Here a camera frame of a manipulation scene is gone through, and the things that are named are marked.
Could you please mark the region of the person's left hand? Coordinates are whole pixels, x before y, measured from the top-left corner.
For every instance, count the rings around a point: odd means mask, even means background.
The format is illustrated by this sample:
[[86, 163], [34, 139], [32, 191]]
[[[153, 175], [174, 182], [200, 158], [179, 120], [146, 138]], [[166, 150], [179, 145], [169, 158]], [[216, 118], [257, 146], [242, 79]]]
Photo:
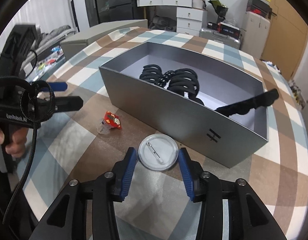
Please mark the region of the person's left hand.
[[[28, 128], [17, 128], [11, 135], [10, 143], [5, 147], [6, 152], [14, 158], [20, 158], [25, 153]], [[0, 129], [0, 145], [4, 143], [4, 133]]]

